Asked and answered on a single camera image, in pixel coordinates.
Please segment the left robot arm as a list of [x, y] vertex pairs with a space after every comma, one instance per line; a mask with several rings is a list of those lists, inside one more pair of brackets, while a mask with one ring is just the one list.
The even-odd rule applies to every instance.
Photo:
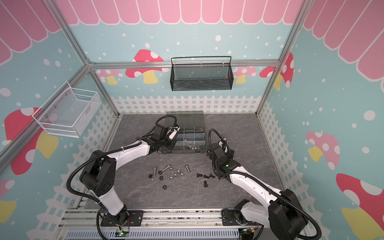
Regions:
[[[69, 175], [67, 190], [73, 195], [94, 200], [114, 225], [127, 224], [130, 214], [114, 188], [116, 171], [135, 159], [159, 152], [163, 147], [173, 148], [179, 130], [177, 117], [165, 115], [155, 122], [148, 133], [136, 138], [134, 143], [108, 152], [93, 152], [89, 160]], [[72, 180], [78, 173], [81, 173], [80, 182], [91, 191], [91, 195], [76, 191], [72, 187]]]

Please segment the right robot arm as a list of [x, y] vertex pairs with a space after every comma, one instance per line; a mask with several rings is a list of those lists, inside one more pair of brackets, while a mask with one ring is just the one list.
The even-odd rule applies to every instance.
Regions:
[[215, 129], [208, 132], [208, 157], [214, 174], [225, 179], [254, 197], [259, 204], [244, 200], [237, 205], [238, 222], [254, 222], [270, 228], [279, 240], [319, 240], [320, 225], [306, 213], [297, 196], [289, 189], [272, 187], [250, 174], [234, 160], [234, 151]]

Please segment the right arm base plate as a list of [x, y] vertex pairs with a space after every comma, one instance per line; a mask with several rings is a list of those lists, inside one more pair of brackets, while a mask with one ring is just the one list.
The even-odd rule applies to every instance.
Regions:
[[235, 209], [223, 209], [221, 216], [223, 226], [247, 226], [249, 223], [241, 212]]

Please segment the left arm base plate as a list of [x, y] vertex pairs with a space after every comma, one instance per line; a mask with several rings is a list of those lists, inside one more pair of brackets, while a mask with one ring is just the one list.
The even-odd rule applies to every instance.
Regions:
[[107, 214], [102, 217], [102, 227], [140, 227], [143, 220], [144, 211], [123, 210], [116, 216]]

